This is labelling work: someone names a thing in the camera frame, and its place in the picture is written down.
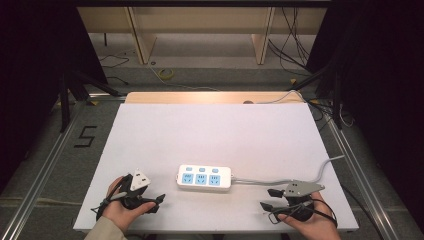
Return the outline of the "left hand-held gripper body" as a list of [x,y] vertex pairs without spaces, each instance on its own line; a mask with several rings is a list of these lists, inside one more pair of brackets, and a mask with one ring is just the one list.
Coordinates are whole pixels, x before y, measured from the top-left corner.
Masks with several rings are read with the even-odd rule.
[[136,169],[133,174],[123,178],[120,193],[125,193],[120,201],[126,209],[136,209],[144,203],[155,202],[155,199],[144,198],[143,193],[150,185],[150,179],[140,170]]

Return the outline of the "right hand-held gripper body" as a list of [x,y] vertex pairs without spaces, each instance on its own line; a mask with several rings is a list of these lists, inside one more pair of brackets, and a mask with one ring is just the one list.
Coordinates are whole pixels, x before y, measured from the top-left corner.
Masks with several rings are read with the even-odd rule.
[[285,214],[299,221],[309,220],[314,210],[311,194],[324,189],[325,186],[321,184],[293,180],[283,191],[288,202]]

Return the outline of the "white power strip blue sockets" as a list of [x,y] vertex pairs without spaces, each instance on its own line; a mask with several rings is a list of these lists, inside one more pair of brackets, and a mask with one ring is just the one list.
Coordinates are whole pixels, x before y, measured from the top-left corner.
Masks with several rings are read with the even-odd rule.
[[205,165],[180,165],[176,178],[182,189],[197,191],[228,191],[232,186],[229,167]]

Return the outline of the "person's left hand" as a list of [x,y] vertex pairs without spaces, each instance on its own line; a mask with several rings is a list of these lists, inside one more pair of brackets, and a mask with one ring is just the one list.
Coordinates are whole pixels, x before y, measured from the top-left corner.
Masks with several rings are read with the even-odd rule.
[[155,206],[156,204],[154,202],[147,202],[136,209],[129,210],[119,201],[112,201],[105,207],[102,216],[111,220],[122,232],[126,232],[138,217],[147,213]]

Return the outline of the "person's right hand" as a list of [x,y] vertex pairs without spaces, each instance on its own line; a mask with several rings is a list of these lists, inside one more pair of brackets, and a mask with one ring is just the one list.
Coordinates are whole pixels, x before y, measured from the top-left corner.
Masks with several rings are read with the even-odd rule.
[[[319,192],[311,194],[314,201],[314,208],[325,215],[332,217],[330,208],[324,203]],[[336,225],[332,220],[314,213],[308,221],[301,222],[291,216],[279,214],[278,218],[288,226],[296,229],[307,240],[341,240]]]

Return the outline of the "white table mat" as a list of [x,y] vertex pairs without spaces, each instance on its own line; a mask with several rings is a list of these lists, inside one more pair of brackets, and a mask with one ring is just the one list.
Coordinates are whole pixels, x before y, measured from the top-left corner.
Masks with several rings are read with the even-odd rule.
[[[182,190],[176,176],[183,164],[226,166],[237,182],[224,193]],[[284,205],[267,193],[281,179],[318,180],[339,230],[358,227],[305,103],[121,105],[75,230],[94,226],[108,186],[135,169],[151,180],[145,197],[166,196],[157,213],[133,223],[134,232],[286,232],[260,205]]]

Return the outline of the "black metal stand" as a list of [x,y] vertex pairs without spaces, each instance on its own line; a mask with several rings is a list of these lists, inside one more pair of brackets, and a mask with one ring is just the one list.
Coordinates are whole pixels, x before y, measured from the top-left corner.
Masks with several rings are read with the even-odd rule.
[[103,92],[114,96],[121,97],[122,93],[109,87],[95,78],[80,71],[70,71],[62,75],[59,79],[59,97],[61,104],[61,130],[63,133],[71,122],[71,114],[69,107],[69,94],[72,94],[77,101],[86,101],[89,98],[89,93],[84,87],[85,84],[92,85]]
[[327,64],[321,70],[295,84],[291,87],[291,90],[300,90],[316,81],[318,81],[318,86],[315,95],[319,98],[329,97],[332,100],[330,116],[337,128],[341,129],[341,75],[334,63]]

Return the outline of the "wooden table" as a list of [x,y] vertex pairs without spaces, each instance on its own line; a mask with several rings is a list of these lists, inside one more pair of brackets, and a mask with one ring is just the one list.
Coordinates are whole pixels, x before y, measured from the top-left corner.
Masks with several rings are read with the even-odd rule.
[[253,104],[302,103],[297,91],[131,92],[126,104]]

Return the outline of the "dark curtain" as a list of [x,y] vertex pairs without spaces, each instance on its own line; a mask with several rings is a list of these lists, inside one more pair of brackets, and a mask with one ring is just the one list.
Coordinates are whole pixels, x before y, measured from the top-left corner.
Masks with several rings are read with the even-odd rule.
[[424,0],[331,0],[307,67],[332,60],[342,101],[424,233]]
[[106,81],[76,7],[0,0],[0,193],[74,71]]

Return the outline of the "light wooden shelf unit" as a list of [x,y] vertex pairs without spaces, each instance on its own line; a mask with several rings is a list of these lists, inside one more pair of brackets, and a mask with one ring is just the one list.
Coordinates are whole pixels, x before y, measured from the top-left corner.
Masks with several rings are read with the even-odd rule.
[[272,34],[318,33],[326,10],[312,7],[80,7],[89,33],[130,33],[146,64],[158,34],[248,34],[262,65]]

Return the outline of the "aluminium floor rail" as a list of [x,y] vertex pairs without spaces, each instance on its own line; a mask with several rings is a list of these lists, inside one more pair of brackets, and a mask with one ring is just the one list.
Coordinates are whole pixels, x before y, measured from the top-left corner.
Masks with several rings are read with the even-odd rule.
[[76,102],[72,108],[70,122],[68,126],[58,134],[48,156],[43,165],[37,172],[36,177],[31,183],[27,193],[18,202],[15,213],[12,215],[5,231],[0,235],[1,240],[17,240],[21,234],[30,214],[36,206],[37,200],[42,193],[55,165],[57,164],[63,149],[75,127],[80,113],[85,108],[85,102]]
[[345,134],[338,129],[337,125],[330,117],[327,117],[326,120],[328,121],[329,129],[332,132],[341,152],[345,155],[347,165],[369,209],[369,214],[372,216],[382,238],[384,240],[398,240],[398,235],[395,232],[389,215],[377,197],[376,192],[373,190],[372,185],[360,166],[360,163],[354,154],[352,147],[348,143]]

